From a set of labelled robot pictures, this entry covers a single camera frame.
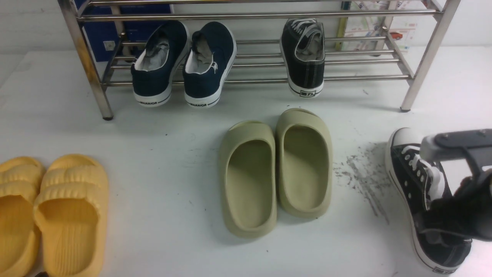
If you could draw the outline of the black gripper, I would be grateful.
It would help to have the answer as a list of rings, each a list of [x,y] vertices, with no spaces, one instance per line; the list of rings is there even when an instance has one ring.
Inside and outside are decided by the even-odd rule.
[[[417,213],[416,233],[430,244],[445,247],[472,240],[491,242],[491,170],[484,174],[481,184],[466,177],[454,196],[434,200],[429,210]]]

